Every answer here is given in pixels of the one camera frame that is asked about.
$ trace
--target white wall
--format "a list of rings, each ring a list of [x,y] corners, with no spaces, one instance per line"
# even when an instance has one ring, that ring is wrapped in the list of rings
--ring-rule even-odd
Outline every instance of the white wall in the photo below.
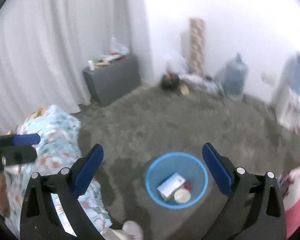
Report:
[[[127,0],[127,2],[131,26],[131,50],[138,57],[142,80],[152,83],[154,72],[145,0]]]
[[[144,0],[154,80],[165,71],[166,54],[188,56],[188,18],[206,22],[204,70],[214,75],[226,60],[242,54],[249,66],[245,92],[270,101],[289,56],[300,50],[299,0]]]

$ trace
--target metal screw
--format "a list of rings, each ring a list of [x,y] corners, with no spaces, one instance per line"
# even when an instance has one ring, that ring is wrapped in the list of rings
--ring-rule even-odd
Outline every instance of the metal screw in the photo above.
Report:
[[[63,168],[62,170],[61,170],[61,174],[62,175],[66,175],[66,174],[68,174],[69,173],[69,169],[68,168]]]
[[[2,156],[2,165],[5,166],[7,163],[6,157]]]
[[[34,173],[31,174],[31,178],[35,179],[36,177],[38,177],[38,175],[39,174],[37,172],[34,172]]]
[[[271,179],[274,178],[274,174],[273,174],[273,172],[271,172],[271,171],[269,171],[269,172],[267,173],[267,175],[268,175],[268,177],[271,178]]]
[[[237,168],[237,172],[239,174],[244,174],[246,171],[244,170],[244,168],[239,167],[239,168]]]

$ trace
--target plastic bag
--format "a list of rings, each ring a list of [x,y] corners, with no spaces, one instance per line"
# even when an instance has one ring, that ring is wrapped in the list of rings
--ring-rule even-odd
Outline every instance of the plastic bag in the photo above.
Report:
[[[129,54],[129,49],[122,43],[117,42],[117,39],[112,37],[110,43],[110,52],[118,53],[119,55],[127,55]]]
[[[186,60],[177,52],[170,52],[166,56],[166,70],[178,75],[187,74],[189,67]]]
[[[219,89],[212,78],[201,78],[197,74],[179,75],[180,80],[184,81],[193,90],[206,91],[208,94],[217,94]]]

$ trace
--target bottle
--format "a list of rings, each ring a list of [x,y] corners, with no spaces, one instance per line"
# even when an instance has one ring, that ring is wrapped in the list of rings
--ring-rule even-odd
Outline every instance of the bottle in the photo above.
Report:
[[[93,63],[92,60],[88,60],[88,65],[89,65],[89,69],[90,69],[91,71],[94,71],[94,63]]]
[[[222,82],[222,88],[225,94],[232,100],[242,100],[243,88],[248,74],[248,67],[243,63],[241,55],[226,63],[225,77]]]

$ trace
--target blue gripper pad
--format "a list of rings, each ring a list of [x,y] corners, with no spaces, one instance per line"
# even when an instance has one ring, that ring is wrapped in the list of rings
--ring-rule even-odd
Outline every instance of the blue gripper pad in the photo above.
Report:
[[[208,143],[202,147],[203,160],[217,183],[219,190],[223,195],[230,197],[233,194],[233,190],[231,188],[233,179],[221,163],[218,155],[219,154],[215,151],[215,149]]]
[[[90,151],[89,157],[85,164],[74,178],[72,193],[75,197],[79,197],[86,193],[93,176],[103,160],[103,148],[96,144]]]
[[[39,134],[24,134],[24,135],[15,135],[12,139],[12,144],[14,146],[23,146],[23,145],[35,145],[40,143]]]

